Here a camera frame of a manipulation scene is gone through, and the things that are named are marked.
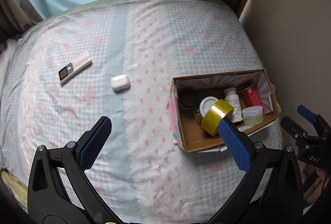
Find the person's hand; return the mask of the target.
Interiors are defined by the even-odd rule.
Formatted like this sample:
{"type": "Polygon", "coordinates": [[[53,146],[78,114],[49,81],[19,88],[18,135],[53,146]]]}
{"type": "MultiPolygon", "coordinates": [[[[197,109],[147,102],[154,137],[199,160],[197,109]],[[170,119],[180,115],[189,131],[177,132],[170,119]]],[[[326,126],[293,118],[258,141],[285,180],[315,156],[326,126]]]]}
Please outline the person's hand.
{"type": "Polygon", "coordinates": [[[318,178],[320,179],[320,183],[306,199],[308,205],[312,205],[318,200],[318,198],[320,197],[321,193],[323,192],[324,188],[327,186],[330,180],[330,175],[327,173],[326,170],[316,168],[316,172],[318,178]]]}

